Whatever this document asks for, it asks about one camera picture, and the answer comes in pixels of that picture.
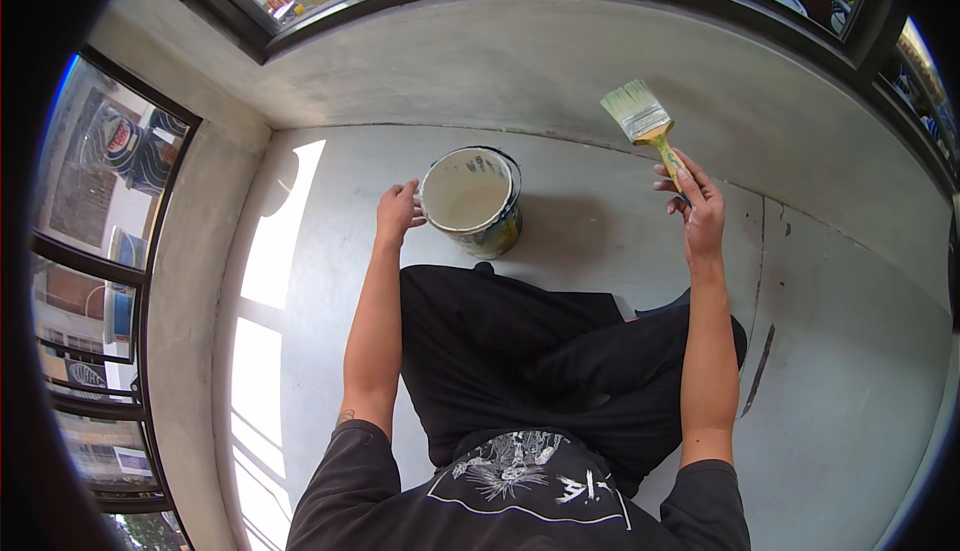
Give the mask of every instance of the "person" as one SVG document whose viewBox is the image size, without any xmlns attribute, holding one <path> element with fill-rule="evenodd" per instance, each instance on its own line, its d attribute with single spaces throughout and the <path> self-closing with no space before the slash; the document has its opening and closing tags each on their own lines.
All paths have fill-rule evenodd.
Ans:
<svg viewBox="0 0 960 551">
<path fill-rule="evenodd" d="M 732 430 L 743 328 L 730 315 L 724 199 L 689 173 L 688 293 L 625 321 L 606 293 L 550 293 L 474 269 L 400 269 L 422 224 L 417 182 L 393 186 L 343 358 L 336 428 L 287 540 L 306 549 L 748 549 Z M 666 176 L 664 166 L 654 168 Z M 678 194 L 669 179 L 654 185 Z M 398 378 L 435 475 L 401 492 Z M 660 521 L 630 497 L 682 440 Z"/>
</svg>

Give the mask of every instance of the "wooden brush handle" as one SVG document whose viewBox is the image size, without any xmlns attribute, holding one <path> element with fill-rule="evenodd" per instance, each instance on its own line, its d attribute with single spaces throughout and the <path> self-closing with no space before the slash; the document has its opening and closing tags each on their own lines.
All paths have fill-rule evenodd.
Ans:
<svg viewBox="0 0 960 551">
<path fill-rule="evenodd" d="M 687 173 L 690 173 L 690 170 L 687 169 L 687 166 L 684 165 L 684 162 L 677 156 L 677 153 L 673 152 L 673 149 L 667 144 L 666 136 L 662 134 L 654 136 L 653 143 L 656 150 L 660 152 L 660 159 L 663 160 L 663 166 L 666 168 L 666 172 L 670 174 L 670 179 L 673 180 L 674 186 L 677 187 L 679 197 L 683 199 L 684 203 L 692 207 L 693 205 L 690 204 L 690 199 L 684 194 L 684 189 L 680 187 L 680 181 L 677 179 L 677 170 L 684 170 Z"/>
</svg>

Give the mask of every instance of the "paint brush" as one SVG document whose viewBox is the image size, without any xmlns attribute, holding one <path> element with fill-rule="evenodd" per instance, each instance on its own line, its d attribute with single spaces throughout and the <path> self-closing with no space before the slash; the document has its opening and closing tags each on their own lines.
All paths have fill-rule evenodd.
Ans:
<svg viewBox="0 0 960 551">
<path fill-rule="evenodd" d="M 666 142 L 673 120 L 642 80 L 634 80 L 606 95 L 600 104 L 620 125 L 634 145 L 652 145 L 660 153 L 663 166 L 677 187 L 679 197 L 690 205 L 677 179 L 677 170 L 687 170 L 677 153 Z"/>
</svg>

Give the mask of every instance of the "concrete floor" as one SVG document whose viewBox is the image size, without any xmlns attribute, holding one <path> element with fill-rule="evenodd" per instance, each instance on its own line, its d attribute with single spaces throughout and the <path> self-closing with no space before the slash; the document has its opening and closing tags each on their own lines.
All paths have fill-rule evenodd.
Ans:
<svg viewBox="0 0 960 551">
<path fill-rule="evenodd" d="M 234 239 L 214 357 L 221 481 L 252 548 L 283 547 L 291 508 L 330 440 L 378 197 L 475 144 L 510 153 L 524 175 L 524 231 L 494 262 L 498 273 L 548 290 L 610 292 L 624 315 L 689 285 L 680 221 L 652 190 L 648 159 L 462 128 L 281 132 Z M 948 371 L 948 315 L 840 233 L 720 187 L 731 311 L 750 336 L 734 445 L 753 546 L 870 549 L 930 439 Z M 426 226 L 407 235 L 401 255 L 402 265 L 420 263 L 474 260 Z M 433 468 L 402 387 L 396 406 L 393 454 L 409 488 Z M 678 460 L 668 458 L 634 499 L 654 516 Z"/>
</svg>

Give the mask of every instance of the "forearm tattoo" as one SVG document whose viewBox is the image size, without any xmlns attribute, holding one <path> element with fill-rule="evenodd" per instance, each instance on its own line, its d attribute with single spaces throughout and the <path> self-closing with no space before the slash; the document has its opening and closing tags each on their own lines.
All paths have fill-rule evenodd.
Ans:
<svg viewBox="0 0 960 551">
<path fill-rule="evenodd" d="M 349 419 L 353 419 L 353 418 L 354 418 L 354 410 L 353 410 L 353 409 L 344 409 L 342 412 L 340 412 L 340 415 L 337 415 L 337 425 L 339 426 L 340 424 L 344 423 L 345 421 L 347 421 L 347 420 L 349 420 Z"/>
</svg>

